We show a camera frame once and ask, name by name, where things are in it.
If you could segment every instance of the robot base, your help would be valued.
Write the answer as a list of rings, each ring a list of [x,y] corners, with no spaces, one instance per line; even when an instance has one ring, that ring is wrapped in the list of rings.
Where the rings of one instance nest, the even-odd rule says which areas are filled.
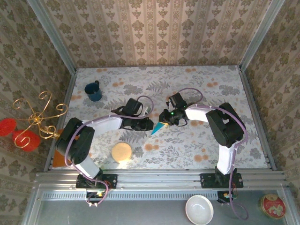
[[[116,189],[118,183],[118,175],[117,174],[102,174],[101,176],[96,176],[95,179],[107,181],[108,187],[110,189]],[[78,175],[76,181],[76,188],[84,188],[84,189],[105,189],[105,185],[97,182],[87,180],[82,175]]]
[[[201,188],[228,188],[230,174],[223,175],[216,167],[216,173],[200,174]],[[232,184],[234,188],[243,188],[243,179],[240,173],[237,173],[235,168],[232,175]]]

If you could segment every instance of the gold candle holder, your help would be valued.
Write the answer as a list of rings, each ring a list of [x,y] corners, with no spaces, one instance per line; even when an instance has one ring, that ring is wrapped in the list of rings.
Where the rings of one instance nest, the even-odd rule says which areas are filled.
[[[58,115],[55,115],[55,116],[50,116],[50,117],[45,117],[44,116],[44,112],[46,110],[46,108],[48,107],[49,103],[50,103],[50,100],[52,98],[52,93],[49,92],[49,91],[43,91],[39,94],[38,98],[40,100],[44,100],[46,99],[47,100],[47,103],[43,109],[42,112],[35,112],[30,104],[30,102],[25,99],[25,98],[19,98],[17,99],[14,103],[13,103],[13,108],[18,110],[21,108],[22,106],[22,103],[27,103],[32,111],[32,114],[30,115],[29,118],[27,119],[16,119],[16,120],[24,120],[24,121],[28,121],[29,123],[29,126],[24,130],[22,131],[15,139],[14,139],[14,143],[15,143],[15,146],[18,147],[18,148],[24,148],[26,147],[29,143],[30,143],[30,137],[24,137],[22,140],[21,140],[21,143],[23,143],[24,141],[26,141],[26,143],[22,146],[19,146],[17,145],[16,143],[16,140],[21,136],[23,135],[30,127],[34,126],[34,125],[37,125],[38,126],[38,131],[39,131],[39,136],[41,138],[44,138],[44,139],[48,139],[48,138],[57,138],[59,137],[60,135],[56,132],[56,127],[51,125],[51,126],[42,126],[42,121],[43,120],[46,120],[46,119],[51,119],[51,118],[56,118],[56,117],[60,117],[64,114],[67,113],[68,111],[68,106],[66,104],[58,104],[56,106],[56,110],[58,111],[62,111],[62,113],[58,114]]]

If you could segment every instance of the aluminum frame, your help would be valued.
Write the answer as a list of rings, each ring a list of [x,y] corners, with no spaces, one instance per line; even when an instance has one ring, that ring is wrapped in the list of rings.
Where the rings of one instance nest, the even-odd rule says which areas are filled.
[[[77,78],[77,75],[74,75],[74,76],[71,77],[69,86],[67,88],[66,96],[65,96],[65,99],[64,99],[64,104],[66,104],[68,106],[69,106],[69,103],[71,101],[71,97],[72,97],[72,93],[73,93],[73,88],[75,86],[76,78]],[[64,122],[66,120],[66,116],[67,116],[67,114],[64,114],[64,115],[59,117],[57,125],[56,125],[57,130],[63,128]],[[52,142],[51,142],[48,157],[47,157],[46,164],[45,164],[45,167],[44,167],[44,170],[43,170],[44,172],[47,172],[49,170],[51,160],[52,160],[52,157],[54,156],[54,152],[55,152],[55,142],[56,142],[56,139],[53,139]]]
[[[282,5],[284,4],[285,0],[272,0],[267,12],[265,13],[260,25],[257,28],[257,31],[252,38],[241,62],[240,66],[243,71],[246,70],[247,66],[249,65],[250,61],[252,60],[253,56],[255,55],[259,45],[263,41],[264,37],[266,36],[270,26],[272,25],[275,17],[277,16],[278,12],[280,11]]]
[[[51,22],[47,11],[44,9],[39,0],[28,0],[28,3],[30,4],[32,10],[36,14],[37,19],[42,24],[44,30],[49,36],[61,59],[63,60],[65,66],[68,68],[70,74],[74,76],[76,72],[75,63],[73,62],[67,47],[63,44],[59,32],[55,29],[55,26]]]
[[[255,104],[255,101],[254,101],[254,98],[253,98],[253,94],[251,92],[251,88],[250,88],[248,79],[247,79],[246,74],[243,70],[239,69],[239,73],[240,73],[240,79],[242,81],[242,84],[243,84],[243,87],[244,87],[244,90],[245,90],[245,94],[246,94],[246,97],[247,97],[247,100],[248,100],[248,103],[249,103],[250,111],[252,113],[254,124],[255,124],[255,127],[256,127],[256,130],[257,130],[257,135],[258,135],[258,138],[261,142],[262,150],[266,154],[265,158],[266,158],[266,160],[268,160],[267,163],[270,164],[271,169],[272,170],[277,170],[275,162],[274,162],[274,158],[272,156],[272,152],[270,150],[269,143],[268,143],[268,140],[267,140],[267,137],[266,137],[266,133],[263,129],[263,124],[262,124],[262,121],[260,119],[256,104]]]
[[[213,190],[227,190],[227,188],[212,188],[202,189],[200,174],[213,173],[211,169],[201,170],[107,170],[104,173],[118,174],[118,184],[116,190],[110,192],[149,192],[158,191],[166,193],[172,192],[207,192]],[[287,204],[287,224],[299,224],[299,215],[296,206],[288,189],[288,182],[285,175],[281,171],[272,171],[271,169],[239,169],[238,172],[242,174],[244,188],[239,191],[248,190],[276,190],[278,195],[286,200]],[[81,193],[82,189],[76,189],[75,183],[78,172],[75,170],[59,170],[37,173],[34,187],[29,200],[29,203],[24,214],[23,223],[35,224],[41,202],[43,201],[43,194],[47,191],[55,191],[58,194],[65,191]]]

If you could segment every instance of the white arm segment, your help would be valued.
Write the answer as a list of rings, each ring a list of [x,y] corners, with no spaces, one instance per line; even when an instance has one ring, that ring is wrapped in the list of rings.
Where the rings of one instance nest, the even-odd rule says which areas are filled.
[[[203,122],[208,122],[205,114],[211,110],[212,109],[201,109],[196,107],[195,105],[191,105],[186,109],[185,112],[189,120],[200,120]],[[231,165],[232,163],[234,163],[232,161],[233,148],[234,144],[230,148],[219,144],[219,161],[217,163],[217,168],[224,175],[230,173]]]
[[[219,160],[217,162],[218,170],[226,175],[230,173],[231,165],[233,162],[233,144],[230,148],[219,144]]]
[[[122,118],[108,117],[100,121],[90,123],[87,126],[94,128],[95,130],[94,137],[95,137],[111,130],[117,130],[121,127],[121,124],[122,124]]]
[[[122,118],[109,117],[97,122],[90,123],[87,126],[94,128],[95,137],[111,130],[117,130],[121,127],[121,124]],[[81,163],[76,164],[76,167],[90,178],[94,178],[100,171],[99,167],[92,161],[89,155],[87,155],[87,157]]]

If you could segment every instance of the white bowl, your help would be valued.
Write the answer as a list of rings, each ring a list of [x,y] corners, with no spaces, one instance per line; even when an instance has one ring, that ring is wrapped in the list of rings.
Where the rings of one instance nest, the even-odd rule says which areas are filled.
[[[187,201],[186,214],[193,224],[206,225],[211,221],[214,209],[206,197],[194,195]]]

